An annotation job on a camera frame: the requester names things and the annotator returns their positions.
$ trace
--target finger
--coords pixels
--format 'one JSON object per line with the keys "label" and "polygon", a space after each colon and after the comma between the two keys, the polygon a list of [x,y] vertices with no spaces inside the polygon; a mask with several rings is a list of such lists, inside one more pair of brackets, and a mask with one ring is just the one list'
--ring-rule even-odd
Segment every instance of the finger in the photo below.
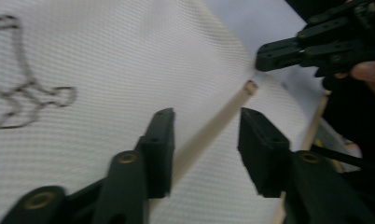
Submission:
{"label": "finger", "polygon": [[359,80],[375,82],[375,62],[357,64],[351,71],[351,75]]}
{"label": "finger", "polygon": [[335,78],[345,78],[348,77],[348,73],[336,73]]}

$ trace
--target clamp jaw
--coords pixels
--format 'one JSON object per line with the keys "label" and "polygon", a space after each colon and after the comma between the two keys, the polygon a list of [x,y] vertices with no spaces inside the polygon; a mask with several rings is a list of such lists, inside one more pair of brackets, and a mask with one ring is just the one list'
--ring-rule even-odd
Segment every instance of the clamp jaw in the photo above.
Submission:
{"label": "clamp jaw", "polygon": [[367,61],[375,61],[375,1],[353,0],[310,17],[296,37],[260,47],[256,69],[298,64],[318,67],[316,77],[331,77]]}
{"label": "clamp jaw", "polygon": [[174,117],[172,108],[158,111],[135,149],[111,160],[107,177],[71,195],[60,186],[34,189],[1,224],[148,223],[148,200],[171,191]]}

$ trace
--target black line drawing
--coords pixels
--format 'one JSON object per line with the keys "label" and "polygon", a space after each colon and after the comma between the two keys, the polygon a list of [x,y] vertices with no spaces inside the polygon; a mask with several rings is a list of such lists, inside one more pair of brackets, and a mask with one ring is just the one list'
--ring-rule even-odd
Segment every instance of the black line drawing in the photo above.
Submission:
{"label": "black line drawing", "polygon": [[[57,107],[68,106],[76,99],[75,87],[55,87],[45,89],[34,76],[24,52],[22,41],[22,27],[19,19],[13,16],[0,16],[0,99],[10,105],[11,110],[0,117],[0,129],[15,129],[27,126],[39,119],[39,112],[47,105]],[[66,94],[62,101],[56,100]],[[17,124],[7,124],[7,121],[21,116],[24,104],[32,104],[30,109]]]}

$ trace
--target white fabric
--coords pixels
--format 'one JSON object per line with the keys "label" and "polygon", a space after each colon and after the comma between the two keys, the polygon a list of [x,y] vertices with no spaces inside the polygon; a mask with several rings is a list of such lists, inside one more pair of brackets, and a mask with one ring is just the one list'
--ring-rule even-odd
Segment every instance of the white fabric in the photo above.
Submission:
{"label": "white fabric", "polygon": [[[19,19],[22,47],[36,83],[46,90],[76,90],[76,99],[68,106],[48,105],[37,111],[38,120],[0,129],[0,218],[32,189],[60,185],[72,193],[102,178],[111,157],[133,149],[153,113],[163,108],[173,107],[176,112],[179,149],[253,74],[253,59],[243,45],[198,1],[0,0],[0,15]],[[11,29],[0,31],[3,92],[28,83],[27,64],[17,62],[13,36]],[[32,86],[26,89],[42,103],[56,97]],[[7,103],[22,106],[21,113],[7,121],[14,125],[27,120],[37,105],[21,91],[10,96],[13,101],[5,97],[9,96],[0,95],[0,118],[11,110]],[[272,96],[262,97],[263,104],[272,107]],[[283,106],[295,106],[288,100]],[[234,147],[224,150],[234,154],[230,165],[240,166],[235,171],[240,172],[237,135],[228,132],[224,139]],[[247,175],[240,178],[249,183]],[[188,191],[188,179],[185,184],[175,189],[175,195],[178,188],[187,188],[186,193],[199,201],[201,193]],[[243,188],[252,196],[253,186]],[[260,206],[263,200],[256,197],[250,202]],[[202,210],[206,216],[222,211],[207,205]],[[273,204],[266,203],[262,209],[266,208]],[[157,222],[157,214],[153,223],[188,223],[188,219],[173,221],[188,213],[186,207],[162,204],[160,209],[168,210],[170,221]],[[238,209],[235,212],[246,218]],[[261,218],[269,218],[270,213]]]}

